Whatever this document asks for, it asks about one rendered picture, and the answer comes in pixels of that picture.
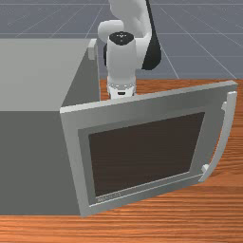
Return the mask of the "grey microwave door with window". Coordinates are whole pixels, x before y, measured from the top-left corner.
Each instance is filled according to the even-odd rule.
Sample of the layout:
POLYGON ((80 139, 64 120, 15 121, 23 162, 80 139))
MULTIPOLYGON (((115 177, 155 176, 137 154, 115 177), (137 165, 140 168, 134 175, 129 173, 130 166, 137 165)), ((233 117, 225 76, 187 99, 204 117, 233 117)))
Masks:
POLYGON ((61 108, 82 216, 205 181, 230 136, 226 81, 61 108))

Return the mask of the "grey microwave oven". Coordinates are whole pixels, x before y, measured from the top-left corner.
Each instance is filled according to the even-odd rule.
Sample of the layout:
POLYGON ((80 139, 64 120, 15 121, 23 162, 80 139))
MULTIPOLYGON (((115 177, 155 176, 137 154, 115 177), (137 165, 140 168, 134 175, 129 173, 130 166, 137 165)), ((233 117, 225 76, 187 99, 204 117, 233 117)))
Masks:
POLYGON ((94 39, 0 39, 0 215, 79 212, 61 108, 100 98, 94 39))

